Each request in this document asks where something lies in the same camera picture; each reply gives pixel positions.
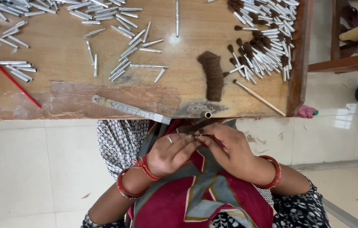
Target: wooden chair leg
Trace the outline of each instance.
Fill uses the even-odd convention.
[[[308,72],[353,72],[358,71],[358,56],[335,59],[308,65]]]

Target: red brush handle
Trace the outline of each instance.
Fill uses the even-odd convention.
[[[14,84],[15,86],[17,86],[32,102],[34,102],[34,104],[35,104],[36,106],[38,106],[39,108],[41,108],[41,106],[39,105],[39,103],[38,103],[37,101],[35,101],[34,98],[33,98],[32,96],[30,96],[30,95],[28,94],[28,92],[25,91],[25,89],[23,89],[23,88],[21,87],[21,85],[18,84],[18,83],[9,75],[9,73],[7,73],[7,71],[5,71],[5,70],[3,69],[3,67],[2,67],[1,65],[0,65],[0,71],[3,72],[3,74],[6,75],[6,76],[10,79],[10,81],[13,82],[13,84]]]

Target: dark brown hair bundle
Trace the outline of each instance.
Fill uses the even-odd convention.
[[[221,95],[224,87],[224,76],[220,60],[221,56],[209,51],[205,51],[197,57],[197,61],[203,66],[203,70],[206,73],[206,98],[208,101],[221,101]]]

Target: wooden brush handle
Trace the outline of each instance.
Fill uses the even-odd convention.
[[[248,92],[252,94],[252,96],[258,98],[263,103],[267,104],[269,107],[273,108],[275,111],[279,112],[282,116],[286,116],[282,111],[280,111],[277,107],[273,106],[271,103],[269,103],[267,100],[263,99],[261,96],[259,96],[256,92],[252,91],[251,89],[248,89]]]

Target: pink cloth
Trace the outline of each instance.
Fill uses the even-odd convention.
[[[313,107],[309,107],[307,105],[302,105],[300,107],[300,110],[298,111],[298,114],[295,115],[295,117],[313,119],[313,117],[316,116],[317,114],[318,114],[317,109]]]

